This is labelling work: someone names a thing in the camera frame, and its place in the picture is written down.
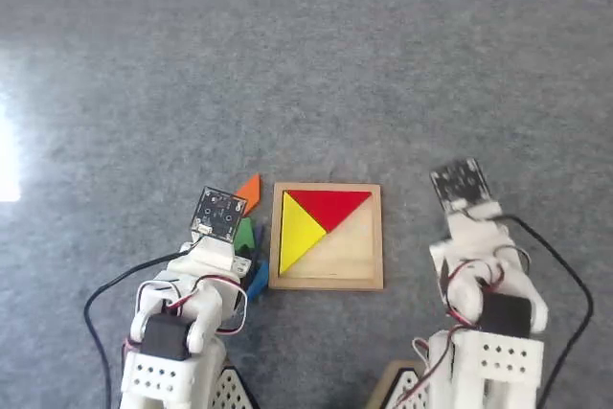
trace perforated plate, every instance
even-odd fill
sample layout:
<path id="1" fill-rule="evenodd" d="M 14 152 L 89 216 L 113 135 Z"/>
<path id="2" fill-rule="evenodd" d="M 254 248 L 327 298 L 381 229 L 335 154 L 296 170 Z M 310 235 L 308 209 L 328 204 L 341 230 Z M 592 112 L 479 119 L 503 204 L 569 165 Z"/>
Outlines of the perforated plate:
<path id="1" fill-rule="evenodd" d="M 196 358 L 185 361 L 129 352 L 125 358 L 122 392 L 171 402 L 189 401 Z"/>
<path id="2" fill-rule="evenodd" d="M 400 375 L 396 379 L 396 384 L 382 407 L 393 409 L 400 395 L 412 389 L 419 378 L 413 370 L 400 370 Z M 398 409 L 426 409 L 428 406 L 428 394 L 425 390 L 419 390 L 415 395 L 402 402 Z"/>
<path id="3" fill-rule="evenodd" d="M 455 365 L 481 378 L 538 386 L 543 343 L 506 335 L 467 331 L 454 338 Z"/>
<path id="4" fill-rule="evenodd" d="M 256 409 L 242 386 L 238 373 L 233 368 L 223 370 L 213 395 L 213 409 Z"/>

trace red wire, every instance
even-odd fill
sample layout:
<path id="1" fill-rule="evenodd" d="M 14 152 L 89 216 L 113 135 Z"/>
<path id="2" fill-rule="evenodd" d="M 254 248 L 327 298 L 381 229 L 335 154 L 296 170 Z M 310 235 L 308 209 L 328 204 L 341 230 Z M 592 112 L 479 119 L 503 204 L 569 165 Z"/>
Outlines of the red wire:
<path id="1" fill-rule="evenodd" d="M 169 309 L 174 309 L 174 308 L 179 308 L 181 306 L 183 306 L 186 302 L 188 302 L 193 295 L 196 293 L 196 288 L 198 287 L 198 283 L 200 283 L 202 280 L 223 280 L 224 282 L 227 282 L 229 284 L 233 284 L 236 287 L 240 287 L 240 284 L 238 284 L 237 282 L 235 282 L 234 280 L 224 277 L 222 275 L 203 275 L 200 278 L 198 278 L 194 283 L 193 283 L 193 287 L 192 287 L 192 292 L 190 292 L 190 294 L 188 294 L 187 296 L 179 299 L 178 301 L 176 301 L 174 304 L 170 304 L 167 308 Z"/>

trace gray felt surface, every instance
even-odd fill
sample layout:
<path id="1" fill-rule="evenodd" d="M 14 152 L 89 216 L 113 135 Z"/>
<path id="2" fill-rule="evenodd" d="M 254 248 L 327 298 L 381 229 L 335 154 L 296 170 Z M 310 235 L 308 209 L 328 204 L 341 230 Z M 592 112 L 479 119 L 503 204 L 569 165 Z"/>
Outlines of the gray felt surface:
<path id="1" fill-rule="evenodd" d="M 262 408 L 359 408 L 410 340 L 449 326 L 428 172 L 474 155 L 562 251 L 597 313 L 548 407 L 613 406 L 613 0 L 0 0 L 0 105 L 22 198 L 0 203 L 0 406 L 96 408 L 89 293 L 173 251 L 205 184 L 381 184 L 386 288 L 267 292 L 227 341 Z M 533 250 L 546 372 L 584 311 Z M 137 283 L 95 322 L 119 345 Z"/>

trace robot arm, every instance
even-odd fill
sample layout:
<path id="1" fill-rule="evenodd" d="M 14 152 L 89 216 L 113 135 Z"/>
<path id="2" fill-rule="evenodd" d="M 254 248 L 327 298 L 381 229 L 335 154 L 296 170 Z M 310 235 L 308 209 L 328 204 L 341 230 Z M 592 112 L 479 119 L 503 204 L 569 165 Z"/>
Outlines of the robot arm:
<path id="1" fill-rule="evenodd" d="M 432 180 L 449 239 L 430 253 L 443 304 L 460 325 L 430 337 L 423 378 L 391 407 L 534 408 L 543 343 L 531 334 L 545 330 L 547 306 L 508 228 L 491 220 L 502 210 L 476 162 L 433 171 Z"/>
<path id="2" fill-rule="evenodd" d="M 226 351 L 217 334 L 240 331 L 247 298 L 233 238 L 244 200 L 205 188 L 186 256 L 139 286 L 125 355 L 121 409 L 211 406 Z M 242 321 L 221 329 L 244 298 Z"/>

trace wooden puzzle board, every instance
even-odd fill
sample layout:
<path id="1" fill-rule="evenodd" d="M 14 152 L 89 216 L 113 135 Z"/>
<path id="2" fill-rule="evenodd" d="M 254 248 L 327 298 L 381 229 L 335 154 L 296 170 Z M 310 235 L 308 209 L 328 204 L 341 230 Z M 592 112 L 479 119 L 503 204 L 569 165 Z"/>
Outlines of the wooden puzzle board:
<path id="1" fill-rule="evenodd" d="M 370 196 L 332 230 L 326 231 L 322 228 L 321 239 L 297 261 L 281 270 L 282 231 L 286 220 L 284 203 L 285 206 L 297 206 L 296 202 L 288 197 L 289 191 L 356 192 L 370 193 Z M 299 239 L 301 235 L 299 233 L 292 237 Z M 287 289 L 382 289 L 380 187 L 370 184 L 276 183 L 269 285 Z"/>

